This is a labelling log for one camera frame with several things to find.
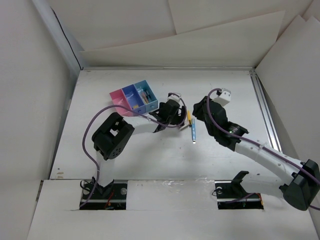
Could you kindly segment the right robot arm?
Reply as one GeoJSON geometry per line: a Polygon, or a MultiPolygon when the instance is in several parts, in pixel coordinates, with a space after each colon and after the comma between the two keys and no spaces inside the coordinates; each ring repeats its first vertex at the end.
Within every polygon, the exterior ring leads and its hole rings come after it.
{"type": "Polygon", "coordinates": [[[241,170],[233,179],[224,180],[221,186],[227,187],[231,194],[230,205],[255,194],[266,194],[282,198],[300,211],[312,206],[320,191],[320,167],[315,161],[292,158],[244,137],[248,130],[229,121],[226,110],[216,99],[205,96],[193,105],[192,115],[204,122],[208,134],[219,145],[255,161],[275,175],[267,177],[241,170]]]}

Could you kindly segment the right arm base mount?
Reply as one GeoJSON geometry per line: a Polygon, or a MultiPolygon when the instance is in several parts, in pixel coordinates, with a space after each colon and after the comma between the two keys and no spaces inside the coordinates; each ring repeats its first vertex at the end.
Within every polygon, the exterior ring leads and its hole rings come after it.
{"type": "Polygon", "coordinates": [[[259,193],[248,193],[241,186],[248,171],[240,171],[231,180],[215,180],[212,196],[216,197],[219,210],[263,210],[264,205],[259,193]]]}

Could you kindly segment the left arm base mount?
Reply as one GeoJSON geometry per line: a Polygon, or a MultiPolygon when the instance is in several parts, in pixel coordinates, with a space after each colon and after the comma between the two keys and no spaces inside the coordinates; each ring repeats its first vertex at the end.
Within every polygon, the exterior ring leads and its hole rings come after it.
{"type": "Polygon", "coordinates": [[[91,198],[87,201],[93,186],[94,183],[92,181],[88,182],[83,180],[80,182],[82,189],[79,203],[80,210],[126,210],[128,193],[127,181],[113,181],[106,187],[97,185],[91,198]]]}

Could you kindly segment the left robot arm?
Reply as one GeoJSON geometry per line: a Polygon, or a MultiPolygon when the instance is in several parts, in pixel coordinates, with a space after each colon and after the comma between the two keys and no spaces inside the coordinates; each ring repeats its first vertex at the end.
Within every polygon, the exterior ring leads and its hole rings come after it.
{"type": "Polygon", "coordinates": [[[121,116],[113,112],[93,133],[93,148],[104,161],[117,158],[133,135],[159,133],[165,129],[180,128],[187,118],[187,106],[183,100],[168,99],[147,115],[135,112],[133,116],[121,116]]]}

